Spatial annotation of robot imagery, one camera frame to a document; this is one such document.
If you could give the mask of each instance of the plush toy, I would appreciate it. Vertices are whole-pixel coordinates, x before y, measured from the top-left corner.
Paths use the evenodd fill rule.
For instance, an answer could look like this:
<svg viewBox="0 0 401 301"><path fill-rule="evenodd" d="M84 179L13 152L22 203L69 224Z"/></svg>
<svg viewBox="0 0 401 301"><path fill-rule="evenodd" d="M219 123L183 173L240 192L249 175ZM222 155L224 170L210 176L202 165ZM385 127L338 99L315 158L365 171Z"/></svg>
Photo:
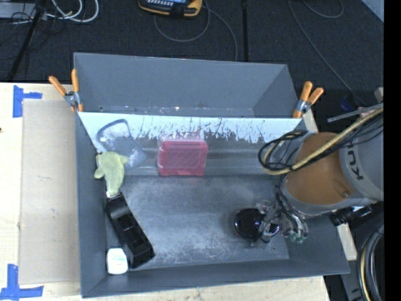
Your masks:
<svg viewBox="0 0 401 301"><path fill-rule="evenodd" d="M128 157L116 152L104 152L96 155L98 168L94 177L97 179L105 177L108 198L112 198L119 193L124 180L124 165L128 162Z"/></svg>

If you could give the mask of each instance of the black object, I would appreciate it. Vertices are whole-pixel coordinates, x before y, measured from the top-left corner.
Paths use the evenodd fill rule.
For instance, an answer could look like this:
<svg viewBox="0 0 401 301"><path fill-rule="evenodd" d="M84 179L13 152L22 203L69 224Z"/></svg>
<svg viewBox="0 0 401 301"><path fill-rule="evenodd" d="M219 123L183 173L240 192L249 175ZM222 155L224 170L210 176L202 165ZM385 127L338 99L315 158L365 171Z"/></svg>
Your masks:
<svg viewBox="0 0 401 301"><path fill-rule="evenodd" d="M139 0L139 7L156 14L173 18L196 16L202 7L202 0Z"/></svg>
<svg viewBox="0 0 401 301"><path fill-rule="evenodd" d="M333 215L330 215L330 220L335 226L338 226L341 224L346 224L355 218L362 218L370 214L371 212L372 212L371 206L365 206L356 211L354 211L352 208L344 208L337 211Z"/></svg>
<svg viewBox="0 0 401 301"><path fill-rule="evenodd" d="M133 216L122 193L108 199L105 210L118 235L133 254L131 268L137 268L155 256L152 245Z"/></svg>
<svg viewBox="0 0 401 301"><path fill-rule="evenodd" d="M21 64L23 56L25 55L26 51L29 48L29 45L31 44L31 40L32 40L33 34L35 32L35 29L36 29L36 27L38 25L38 22L40 21L40 19L42 18L43 13L45 12L45 5L46 5L47 1L48 0L39 0L36 3L36 6L35 6L36 13L35 13L35 15L33 17L31 26L29 27L28 34L25 37L23 46L21 47L21 49L20 49L20 51L19 51L19 53L17 55L17 58L15 59L15 61L13 63L13 67L11 68L11 70L9 72L9 75L7 77L7 82L12 82L15 74L18 71L18 67Z"/></svg>
<svg viewBox="0 0 401 301"><path fill-rule="evenodd" d="M239 236L256 242L262 235L259 226L263 218L257 208L241 209L234 215L234 229Z"/></svg>

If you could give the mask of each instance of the gray bin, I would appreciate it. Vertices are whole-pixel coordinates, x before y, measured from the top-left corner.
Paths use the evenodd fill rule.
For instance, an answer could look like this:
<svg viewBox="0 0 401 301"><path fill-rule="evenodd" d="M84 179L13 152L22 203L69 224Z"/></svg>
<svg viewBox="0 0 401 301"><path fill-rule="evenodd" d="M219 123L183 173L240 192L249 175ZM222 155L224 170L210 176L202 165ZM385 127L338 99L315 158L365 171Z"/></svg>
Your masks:
<svg viewBox="0 0 401 301"><path fill-rule="evenodd" d="M180 107L182 116L291 118L298 101L286 65L75 53L74 67L86 112L160 115L160 108ZM127 175L122 191L156 257L109 275L106 252L119 241L79 115L76 154L83 297L349 272L336 228L324 216L308 221L302 245L278 235L250 247L235 235L234 212L274 199L277 177Z"/></svg>

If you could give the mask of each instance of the handheld device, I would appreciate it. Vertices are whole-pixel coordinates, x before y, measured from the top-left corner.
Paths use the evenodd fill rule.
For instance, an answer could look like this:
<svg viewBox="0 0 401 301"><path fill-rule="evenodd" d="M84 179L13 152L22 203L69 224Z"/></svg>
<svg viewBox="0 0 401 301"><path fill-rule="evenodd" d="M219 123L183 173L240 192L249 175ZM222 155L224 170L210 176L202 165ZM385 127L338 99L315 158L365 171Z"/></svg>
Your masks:
<svg viewBox="0 0 401 301"><path fill-rule="evenodd" d="M143 10L174 18L196 16L202 7L202 0L139 0Z"/></svg>

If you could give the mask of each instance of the black carpet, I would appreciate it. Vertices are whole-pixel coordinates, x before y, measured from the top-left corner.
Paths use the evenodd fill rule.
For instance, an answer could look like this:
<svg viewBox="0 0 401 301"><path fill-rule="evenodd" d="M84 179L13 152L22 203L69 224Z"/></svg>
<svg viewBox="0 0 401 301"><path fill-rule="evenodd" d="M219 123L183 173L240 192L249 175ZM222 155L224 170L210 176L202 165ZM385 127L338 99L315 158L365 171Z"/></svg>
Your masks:
<svg viewBox="0 0 401 301"><path fill-rule="evenodd" d="M47 82L54 75L69 83L76 51L284 63L298 95L306 80L325 89L312 110L319 130L333 132L353 122L327 123L344 113L342 104L374 105L383 86L384 23L361 0L206 0L195 18L157 17L157 27L138 0L98 1L99 15L90 23L40 21L13 81ZM57 2L63 10L77 8L76 0ZM90 17L93 0L84 0L84 8ZM54 10L50 2L48 9ZM7 80L28 29L0 23L0 81Z"/></svg>

